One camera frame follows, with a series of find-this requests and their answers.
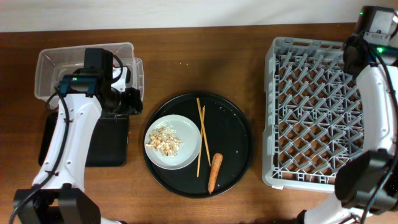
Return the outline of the orange carrot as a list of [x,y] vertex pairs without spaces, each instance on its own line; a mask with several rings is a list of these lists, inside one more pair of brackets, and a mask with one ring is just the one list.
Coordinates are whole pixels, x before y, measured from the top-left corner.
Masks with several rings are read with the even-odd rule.
[[216,153],[213,156],[212,162],[211,162],[211,170],[210,170],[210,176],[209,176],[209,180],[208,180],[208,192],[210,194],[213,193],[214,189],[215,189],[215,184],[216,184],[216,180],[218,177],[218,173],[220,171],[220,167],[223,161],[223,155],[220,153]]

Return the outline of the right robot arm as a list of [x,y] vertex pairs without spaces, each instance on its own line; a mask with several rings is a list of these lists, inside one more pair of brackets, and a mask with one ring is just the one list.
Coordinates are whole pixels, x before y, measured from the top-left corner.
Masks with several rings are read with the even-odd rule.
[[361,96],[364,143],[339,169],[334,192],[294,223],[364,223],[397,211],[397,11],[363,6],[343,44],[343,70]]

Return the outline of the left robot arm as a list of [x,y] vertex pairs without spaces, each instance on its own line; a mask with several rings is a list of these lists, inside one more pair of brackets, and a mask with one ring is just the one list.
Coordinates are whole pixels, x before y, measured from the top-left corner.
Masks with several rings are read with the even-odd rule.
[[9,221],[21,223],[109,223],[86,194],[84,174],[98,120],[141,114],[138,89],[127,87],[129,69],[104,48],[87,48],[83,67],[55,86],[58,116],[49,149],[30,189],[16,191]]

